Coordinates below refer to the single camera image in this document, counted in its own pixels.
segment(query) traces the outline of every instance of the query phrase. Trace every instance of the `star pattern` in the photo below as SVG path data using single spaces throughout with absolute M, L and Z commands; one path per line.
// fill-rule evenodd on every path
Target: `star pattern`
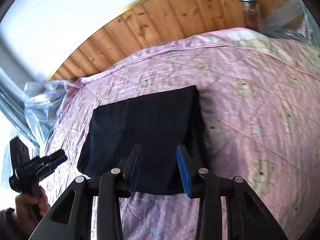
M 158 228 L 153 227 L 152 225 L 149 225 L 148 227 L 149 227 L 149 229 L 147 230 L 147 233 L 153 234 L 153 237 L 156 237 L 156 236 L 160 235 Z
M 274 88 L 275 90 L 279 90 L 279 91 L 280 91 L 280 88 L 279 88 L 279 86 L 278 86 L 277 84 L 272 84 L 272 86 L 273 86 L 273 88 Z
M 250 126 L 252 128 L 252 133 L 251 134 L 255 134 L 258 137 L 260 137 L 261 130 L 263 129 L 261 124 L 258 122 L 257 124 L 250 124 Z

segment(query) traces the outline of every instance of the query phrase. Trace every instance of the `sleeve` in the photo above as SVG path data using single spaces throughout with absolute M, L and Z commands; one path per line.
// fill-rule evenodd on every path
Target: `sleeve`
M 0 211 L 0 239 L 1 240 L 28 240 L 29 236 L 23 232 L 12 218 L 14 209 Z

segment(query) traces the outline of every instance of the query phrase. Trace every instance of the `human hand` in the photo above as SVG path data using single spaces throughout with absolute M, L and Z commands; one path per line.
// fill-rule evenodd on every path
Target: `human hand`
M 28 194 L 22 194 L 16 196 L 16 209 L 12 213 L 12 218 L 19 228 L 26 234 L 31 235 L 35 230 L 37 223 L 31 216 L 31 206 L 38 205 L 40 210 L 40 216 L 44 215 L 49 211 L 51 206 L 48 204 L 48 197 L 42 187 L 39 187 L 41 197 L 37 199 Z

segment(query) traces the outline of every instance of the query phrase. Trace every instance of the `black cloth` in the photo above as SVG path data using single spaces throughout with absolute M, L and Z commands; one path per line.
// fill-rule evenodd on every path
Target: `black cloth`
M 143 161 L 136 191 L 182 193 L 177 145 L 184 143 L 190 155 L 200 153 L 205 163 L 203 132 L 195 86 L 99 106 L 93 111 L 77 167 L 91 178 L 101 176 L 140 144 Z

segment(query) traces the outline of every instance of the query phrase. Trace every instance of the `bed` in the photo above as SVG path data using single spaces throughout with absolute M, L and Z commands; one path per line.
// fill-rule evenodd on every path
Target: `bed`
M 76 163 L 94 108 L 196 85 L 210 168 L 221 177 L 245 178 L 288 239 L 298 239 L 320 206 L 314 187 L 320 180 L 319 61 L 311 45 L 233 28 L 145 48 L 79 78 L 64 98 L 48 145 L 48 153 L 63 148 L 68 155 L 42 184 L 50 203 L 80 175 Z M 121 199 L 124 238 L 193 239 L 198 204 L 184 194 Z M 227 239 L 223 200 L 222 210 Z
M 258 0 L 262 18 L 283 0 Z M 49 79 L 69 79 L 46 154 L 68 161 L 42 182 L 53 204 L 76 176 L 92 111 L 196 85 L 210 169 L 242 176 L 289 240 L 320 206 L 320 59 L 312 45 L 244 29 L 238 0 L 138 0 L 89 37 Z M 120 200 L 125 239 L 194 239 L 199 201 L 134 193 Z M 92 212 L 96 239 L 97 199 Z M 223 238 L 227 239 L 222 199 Z

